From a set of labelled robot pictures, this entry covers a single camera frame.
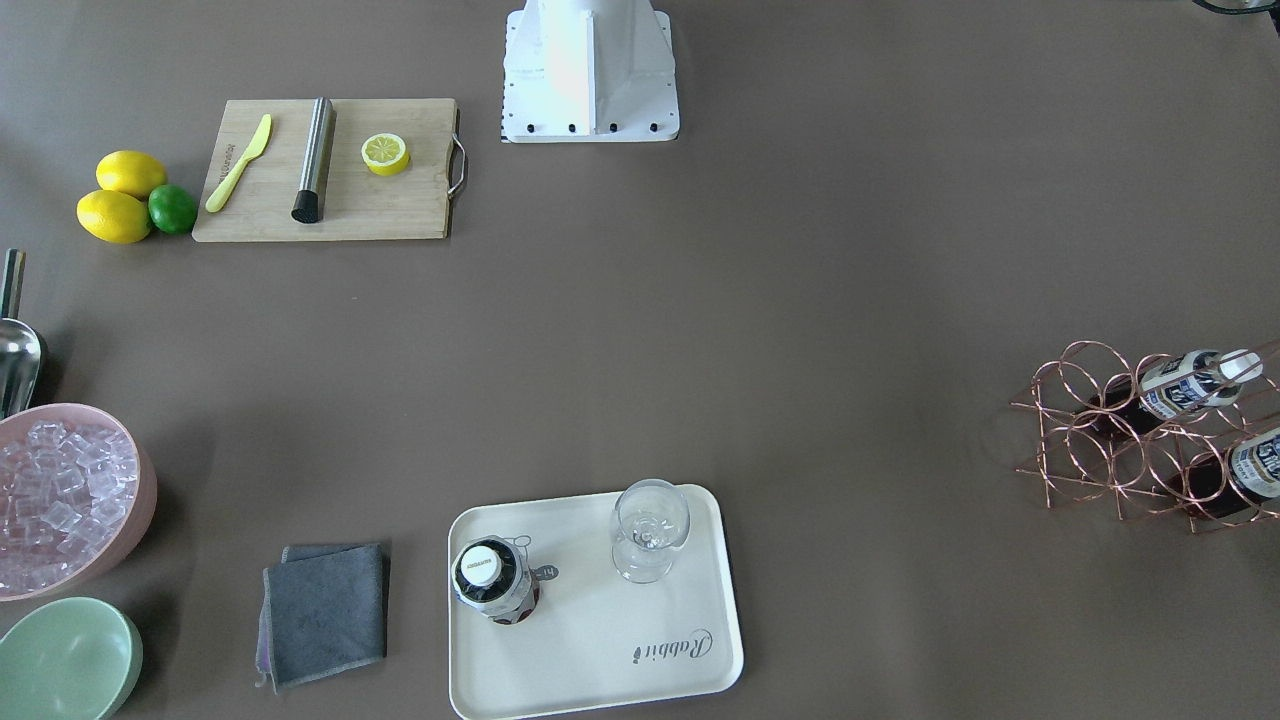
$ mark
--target pink bowl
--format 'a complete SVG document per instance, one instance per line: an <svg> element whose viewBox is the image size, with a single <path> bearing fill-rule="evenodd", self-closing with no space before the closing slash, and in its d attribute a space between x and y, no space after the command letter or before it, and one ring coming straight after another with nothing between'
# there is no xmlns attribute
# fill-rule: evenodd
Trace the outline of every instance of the pink bowl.
<svg viewBox="0 0 1280 720"><path fill-rule="evenodd" d="M108 541L106 546L88 562L37 591L22 594L5 594L6 591L0 589L0 602L26 600L29 597L40 597L60 592L110 570L120 560L124 560L125 555L137 547L138 541L141 541L142 536L147 532L147 527L151 524L151 516L156 510L156 471L151 465L151 459L147 457L147 454L142 450L137 441L133 439L133 436L129 434L129 430L120 424L119 420L97 407L90 407L88 405L78 405L74 402L59 402L54 405L41 405L40 407L32 407L31 410L24 410L17 415L5 418L4 420L0 420L0 447L22 439L26 437L27 430L41 420L61 420L76 425L102 425L124 433L138 457L138 488L133 497L133 502L129 505L128 514L116 529L115 536Z"/></svg>

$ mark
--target lemon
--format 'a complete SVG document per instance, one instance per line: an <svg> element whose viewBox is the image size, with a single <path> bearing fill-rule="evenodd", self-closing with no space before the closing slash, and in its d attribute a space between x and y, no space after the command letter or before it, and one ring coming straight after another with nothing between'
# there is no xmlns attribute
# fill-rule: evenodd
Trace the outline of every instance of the lemon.
<svg viewBox="0 0 1280 720"><path fill-rule="evenodd" d="M360 154L375 176L394 176L408 167L408 146L404 145L404 138L389 132L380 132L366 140Z"/></svg>
<svg viewBox="0 0 1280 720"><path fill-rule="evenodd" d="M146 152L116 150L97 163L97 184L146 200L152 190L168 182L164 165Z"/></svg>
<svg viewBox="0 0 1280 720"><path fill-rule="evenodd" d="M146 202L118 190L95 190L76 204L76 219L99 240L137 242L151 232Z"/></svg>

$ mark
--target gray cloth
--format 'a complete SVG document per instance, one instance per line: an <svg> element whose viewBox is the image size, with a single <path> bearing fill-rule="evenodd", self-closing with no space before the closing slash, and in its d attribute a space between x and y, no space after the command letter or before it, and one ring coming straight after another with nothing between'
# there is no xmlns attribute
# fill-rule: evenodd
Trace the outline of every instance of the gray cloth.
<svg viewBox="0 0 1280 720"><path fill-rule="evenodd" d="M387 656L378 544L291 546L262 570L257 670L275 692Z"/></svg>

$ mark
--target butter knife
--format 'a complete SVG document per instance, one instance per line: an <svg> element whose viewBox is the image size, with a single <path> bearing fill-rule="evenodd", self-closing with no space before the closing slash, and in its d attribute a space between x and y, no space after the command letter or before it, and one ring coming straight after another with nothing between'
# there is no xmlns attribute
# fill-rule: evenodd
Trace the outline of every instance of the butter knife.
<svg viewBox="0 0 1280 720"><path fill-rule="evenodd" d="M236 190L236 183L239 182L241 173L248 165L250 160L257 158L266 150L266 141L271 137L271 114L268 113L262 115L262 120L257 123L257 129L253 132L253 140L248 141L248 146L244 147L244 152L241 154L239 160L232 167L232 170L227 173L223 182L218 183L214 188L212 195L205 201L205 210L210 213L216 213L227 205L227 199L232 196L232 191Z"/></svg>

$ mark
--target cutting board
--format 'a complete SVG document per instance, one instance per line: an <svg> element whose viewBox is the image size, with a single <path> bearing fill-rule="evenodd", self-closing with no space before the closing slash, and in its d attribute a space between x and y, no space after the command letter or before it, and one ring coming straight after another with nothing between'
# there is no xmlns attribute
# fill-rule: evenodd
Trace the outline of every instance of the cutting board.
<svg viewBox="0 0 1280 720"><path fill-rule="evenodd" d="M315 99L229 100L218 128L192 237L200 242L442 238L449 232L449 164L458 105L452 99L333 100L334 132L324 219L289 211L298 192ZM253 137L264 113L271 138L218 213L205 201ZM392 132L408 146L403 172L381 177L360 155L365 140Z"/></svg>

